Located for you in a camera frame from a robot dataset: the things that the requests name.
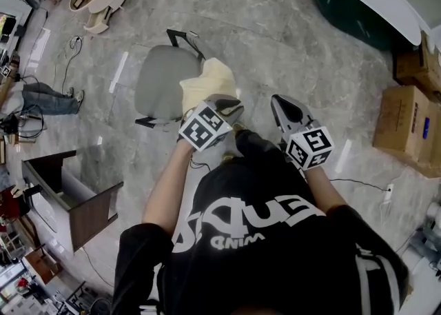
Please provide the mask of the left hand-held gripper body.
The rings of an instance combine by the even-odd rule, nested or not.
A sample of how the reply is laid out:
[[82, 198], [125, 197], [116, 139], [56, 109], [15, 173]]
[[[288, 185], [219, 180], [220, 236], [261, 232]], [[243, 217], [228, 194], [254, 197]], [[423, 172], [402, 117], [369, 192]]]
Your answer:
[[195, 150], [202, 152], [223, 141], [231, 131], [232, 126], [215, 105], [211, 101], [202, 101], [182, 124], [178, 134]]

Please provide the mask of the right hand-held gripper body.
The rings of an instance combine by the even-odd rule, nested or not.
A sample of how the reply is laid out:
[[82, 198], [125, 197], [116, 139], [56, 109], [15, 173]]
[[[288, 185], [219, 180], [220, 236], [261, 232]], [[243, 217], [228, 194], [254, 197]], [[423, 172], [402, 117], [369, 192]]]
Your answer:
[[323, 165], [335, 145], [326, 126], [287, 133], [283, 151], [303, 171]]

